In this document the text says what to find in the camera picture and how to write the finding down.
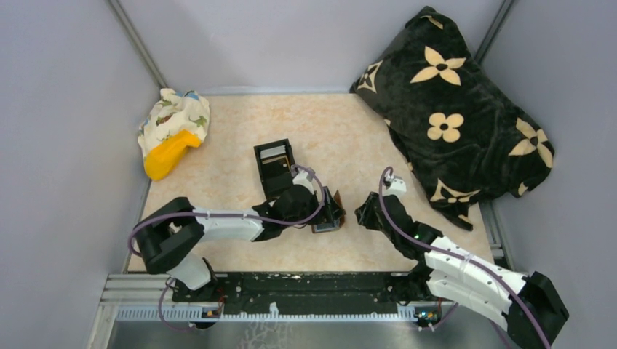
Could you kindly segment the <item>brown leather card holder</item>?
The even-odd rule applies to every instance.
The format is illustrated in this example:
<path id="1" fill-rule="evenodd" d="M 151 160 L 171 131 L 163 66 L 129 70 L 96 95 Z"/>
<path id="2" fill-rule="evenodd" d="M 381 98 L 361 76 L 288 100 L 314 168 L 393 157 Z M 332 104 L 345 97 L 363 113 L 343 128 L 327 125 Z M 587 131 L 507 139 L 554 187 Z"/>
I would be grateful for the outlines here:
<path id="1" fill-rule="evenodd" d="M 313 234 L 339 230 L 345 222 L 346 212 L 342 206 L 339 192 L 336 191 L 332 195 L 327 186 L 324 190 L 325 203 L 310 224 Z"/>

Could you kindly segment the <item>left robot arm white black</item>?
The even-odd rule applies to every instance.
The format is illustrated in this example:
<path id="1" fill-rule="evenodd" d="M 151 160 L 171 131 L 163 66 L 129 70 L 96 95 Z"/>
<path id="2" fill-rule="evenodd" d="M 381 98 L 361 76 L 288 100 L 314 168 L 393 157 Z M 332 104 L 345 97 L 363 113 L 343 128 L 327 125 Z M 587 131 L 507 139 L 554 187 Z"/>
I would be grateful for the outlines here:
<path id="1" fill-rule="evenodd" d="M 129 244 L 152 275 L 167 274 L 190 291 L 214 289 L 212 266 L 193 254 L 200 243 L 219 240 L 268 241 L 296 225 L 317 233 L 339 229 L 345 210 L 328 188 L 292 185 L 277 198 L 245 211 L 208 210 L 177 197 L 138 223 Z"/>

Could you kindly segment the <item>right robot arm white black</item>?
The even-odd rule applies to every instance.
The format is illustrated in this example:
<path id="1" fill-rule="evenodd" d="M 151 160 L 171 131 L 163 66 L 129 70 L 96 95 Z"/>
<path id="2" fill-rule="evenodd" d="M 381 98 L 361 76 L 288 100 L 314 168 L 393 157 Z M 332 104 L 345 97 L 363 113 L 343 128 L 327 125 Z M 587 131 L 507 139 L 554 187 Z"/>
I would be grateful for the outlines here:
<path id="1" fill-rule="evenodd" d="M 521 348 L 549 348 L 570 318 L 552 281 L 492 264 L 460 247 L 440 230 L 415 221 L 395 195 L 372 192 L 354 214 L 382 232 L 404 257 L 419 297 L 452 300 L 504 330 Z"/>

